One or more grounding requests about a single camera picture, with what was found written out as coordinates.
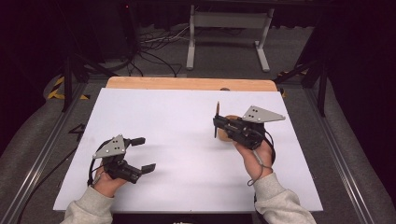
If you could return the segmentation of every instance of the equipment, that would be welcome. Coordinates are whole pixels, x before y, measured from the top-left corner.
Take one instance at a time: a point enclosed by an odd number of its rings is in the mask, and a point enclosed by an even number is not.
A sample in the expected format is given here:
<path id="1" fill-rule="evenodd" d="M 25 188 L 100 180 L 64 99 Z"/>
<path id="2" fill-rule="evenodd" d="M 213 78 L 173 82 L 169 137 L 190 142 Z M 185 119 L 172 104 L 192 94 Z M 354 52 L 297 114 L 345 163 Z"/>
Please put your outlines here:
<path id="1" fill-rule="evenodd" d="M 220 128 L 227 133 L 230 139 L 233 139 L 235 142 L 253 150 L 253 152 L 255 152 L 255 149 L 262 144 L 262 141 L 265 141 L 273 151 L 272 163 L 274 163 L 276 156 L 274 142 L 271 134 L 269 134 L 264 128 L 264 122 L 282 119 L 285 119 L 285 117 L 254 105 L 247 110 L 242 118 L 238 117 L 237 119 L 227 119 L 219 115 L 218 103 L 216 116 L 213 118 L 213 124 L 216 127 L 215 137 L 217 134 L 217 128 Z M 266 137 L 267 134 L 270 136 L 271 142 Z"/>
<path id="2" fill-rule="evenodd" d="M 141 170 L 131 166 L 124 160 L 126 149 L 129 145 L 132 147 L 145 144 L 146 139 L 143 137 L 128 139 L 118 135 L 110 140 L 105 141 L 99 149 L 93 154 L 90 167 L 88 185 L 93 184 L 92 167 L 96 159 L 102 158 L 102 166 L 111 178 L 122 178 L 133 184 L 137 182 L 140 176 L 151 173 L 155 169 L 155 163 L 142 166 Z"/>

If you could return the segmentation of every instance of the sleeve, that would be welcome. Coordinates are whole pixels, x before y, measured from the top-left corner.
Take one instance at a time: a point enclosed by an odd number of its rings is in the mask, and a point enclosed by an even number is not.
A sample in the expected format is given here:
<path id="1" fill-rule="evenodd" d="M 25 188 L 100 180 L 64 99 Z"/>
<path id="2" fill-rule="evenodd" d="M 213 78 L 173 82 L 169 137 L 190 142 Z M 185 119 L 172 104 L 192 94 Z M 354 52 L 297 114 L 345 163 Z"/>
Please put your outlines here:
<path id="1" fill-rule="evenodd" d="M 113 201 L 114 198 L 107 198 L 92 187 L 88 187 L 79 200 L 67 206 L 62 224 L 110 224 L 113 220 L 110 213 Z"/>
<path id="2" fill-rule="evenodd" d="M 316 223 L 311 213 L 300 206 L 293 191 L 284 189 L 272 173 L 254 183 L 256 210 L 268 223 Z"/>

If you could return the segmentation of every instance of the silver metal plate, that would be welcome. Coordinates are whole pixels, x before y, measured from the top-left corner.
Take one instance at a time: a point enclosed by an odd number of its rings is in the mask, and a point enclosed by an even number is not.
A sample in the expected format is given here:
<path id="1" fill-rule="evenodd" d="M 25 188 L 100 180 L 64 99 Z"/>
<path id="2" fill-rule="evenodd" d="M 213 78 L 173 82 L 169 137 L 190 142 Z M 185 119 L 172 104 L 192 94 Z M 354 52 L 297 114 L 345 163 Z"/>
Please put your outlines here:
<path id="1" fill-rule="evenodd" d="M 283 115 L 252 105 L 242 117 L 242 120 L 254 123 L 264 123 L 269 121 L 282 120 L 285 118 L 286 117 Z"/>
<path id="2" fill-rule="evenodd" d="M 101 149 L 99 149 L 95 154 L 93 154 L 94 159 L 117 156 L 120 154 L 125 154 L 125 145 L 123 142 L 122 135 L 118 135 L 105 144 Z"/>

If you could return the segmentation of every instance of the white paper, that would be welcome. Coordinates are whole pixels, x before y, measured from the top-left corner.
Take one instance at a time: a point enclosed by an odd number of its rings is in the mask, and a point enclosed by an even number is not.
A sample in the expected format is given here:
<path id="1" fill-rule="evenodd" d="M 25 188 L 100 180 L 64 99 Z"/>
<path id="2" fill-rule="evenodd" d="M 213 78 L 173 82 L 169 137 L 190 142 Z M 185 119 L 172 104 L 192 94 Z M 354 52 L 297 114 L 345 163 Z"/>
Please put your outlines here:
<path id="1" fill-rule="evenodd" d="M 265 123 L 275 142 L 273 168 L 283 187 L 298 194 L 303 207 L 322 210 L 279 92 L 125 89 L 101 90 L 53 209 L 64 211 L 82 196 L 93 153 L 106 140 L 122 134 L 146 138 L 146 144 L 127 148 L 125 160 L 130 165 L 139 169 L 151 163 L 157 166 L 137 184 L 127 183 L 117 192 L 113 212 L 254 211 L 254 189 L 247 185 L 242 157 L 232 143 L 214 138 L 218 101 L 222 116 L 242 116 L 256 105 L 286 117 Z"/>

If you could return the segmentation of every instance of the hand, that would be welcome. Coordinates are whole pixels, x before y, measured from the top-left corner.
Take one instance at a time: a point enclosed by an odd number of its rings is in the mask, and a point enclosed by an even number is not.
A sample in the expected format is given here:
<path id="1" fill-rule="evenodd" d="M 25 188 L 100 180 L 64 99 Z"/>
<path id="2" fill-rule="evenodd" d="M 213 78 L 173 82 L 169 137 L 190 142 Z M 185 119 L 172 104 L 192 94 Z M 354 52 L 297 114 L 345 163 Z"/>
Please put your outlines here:
<path id="1" fill-rule="evenodd" d="M 256 152 L 259 155 L 265 167 L 260 166 L 252 150 L 244 147 L 243 145 L 237 142 L 233 142 L 233 145 L 242 155 L 242 158 L 244 159 L 245 168 L 247 169 L 247 173 L 250 175 L 251 179 L 258 180 L 260 178 L 270 175 L 273 172 L 271 168 L 272 149 L 268 145 L 268 143 L 262 141 L 262 145 L 256 148 Z"/>
<path id="2" fill-rule="evenodd" d="M 108 198 L 114 197 L 117 189 L 119 189 L 127 182 L 126 180 L 121 178 L 111 178 L 111 176 L 105 172 L 102 164 L 101 167 L 96 170 L 95 178 L 97 178 L 97 176 L 100 176 L 100 178 L 98 182 L 93 185 L 93 188 Z"/>

